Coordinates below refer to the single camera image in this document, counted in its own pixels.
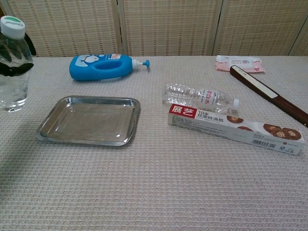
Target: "blue detergent bottle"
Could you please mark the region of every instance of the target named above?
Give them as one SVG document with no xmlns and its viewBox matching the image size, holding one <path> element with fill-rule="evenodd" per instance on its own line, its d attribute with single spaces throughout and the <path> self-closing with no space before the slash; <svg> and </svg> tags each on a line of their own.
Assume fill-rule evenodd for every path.
<svg viewBox="0 0 308 231">
<path fill-rule="evenodd" d="M 124 54 L 88 54 L 73 58 L 69 73 L 74 80 L 94 81 L 124 77 L 140 65 L 150 67 L 150 61 L 141 63 Z"/>
</svg>

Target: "box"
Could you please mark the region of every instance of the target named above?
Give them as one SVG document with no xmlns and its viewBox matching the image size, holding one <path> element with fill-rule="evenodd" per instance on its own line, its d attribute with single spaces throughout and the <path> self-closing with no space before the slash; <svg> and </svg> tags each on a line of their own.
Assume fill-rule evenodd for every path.
<svg viewBox="0 0 308 231">
<path fill-rule="evenodd" d="M 172 104 L 168 124 L 296 155 L 305 145 L 300 131 Z"/>
</svg>

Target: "red logo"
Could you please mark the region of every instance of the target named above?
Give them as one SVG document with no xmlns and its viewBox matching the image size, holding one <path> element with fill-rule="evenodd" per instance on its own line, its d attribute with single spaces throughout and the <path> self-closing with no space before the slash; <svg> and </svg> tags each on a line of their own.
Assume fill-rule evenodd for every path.
<svg viewBox="0 0 308 231">
<path fill-rule="evenodd" d="M 170 107 L 169 113 L 194 118 L 197 113 L 197 109 L 192 107 L 186 107 L 178 104 L 173 104 Z"/>
</svg>

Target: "plastic water bottle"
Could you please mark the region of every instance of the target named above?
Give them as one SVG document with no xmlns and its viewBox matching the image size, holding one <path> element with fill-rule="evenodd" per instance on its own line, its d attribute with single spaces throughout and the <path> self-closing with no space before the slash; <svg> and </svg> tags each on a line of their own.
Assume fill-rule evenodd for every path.
<svg viewBox="0 0 308 231">
<path fill-rule="evenodd" d="M 25 38 L 25 24 L 12 16 L 0 20 L 0 108 L 8 112 L 23 108 L 28 91 L 32 55 Z"/>
<path fill-rule="evenodd" d="M 163 103 L 176 103 L 211 112 L 223 113 L 236 110 L 238 99 L 232 99 L 224 92 L 217 90 L 195 90 L 181 84 L 168 84 L 163 89 Z"/>
</svg>

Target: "brown wooden handle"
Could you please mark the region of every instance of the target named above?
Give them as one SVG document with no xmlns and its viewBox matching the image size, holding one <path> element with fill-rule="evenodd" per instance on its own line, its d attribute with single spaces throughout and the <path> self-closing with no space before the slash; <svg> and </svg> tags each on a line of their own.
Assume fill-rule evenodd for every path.
<svg viewBox="0 0 308 231">
<path fill-rule="evenodd" d="M 252 75 L 250 75 L 252 78 L 260 82 L 262 85 L 266 86 L 268 89 L 273 91 L 277 97 L 271 98 L 267 94 L 265 94 L 263 91 L 261 91 L 258 87 L 253 85 L 251 82 L 249 82 L 247 79 L 245 79 L 240 73 L 238 73 L 233 67 L 230 68 L 230 73 L 234 77 L 236 77 L 239 81 L 244 83 L 247 87 L 249 87 L 251 90 L 262 96 L 264 99 L 267 101 L 271 102 L 272 104 L 276 105 L 279 107 L 281 110 L 286 112 L 288 115 L 292 116 L 294 119 L 296 119 L 298 122 L 302 123 L 304 126 L 308 126 L 308 114 L 301 110 L 300 108 L 296 107 L 294 104 L 291 102 L 287 101 L 284 97 L 280 96 L 277 92 L 266 86 L 264 83 L 259 81 L 258 79 L 254 78 Z"/>
<path fill-rule="evenodd" d="M 296 107 L 291 102 L 287 101 L 284 97 L 278 95 L 274 99 L 270 101 L 288 115 L 292 116 L 298 122 L 302 123 L 304 126 L 307 127 L 308 125 L 308 114 L 301 110 L 300 108 Z"/>
</svg>

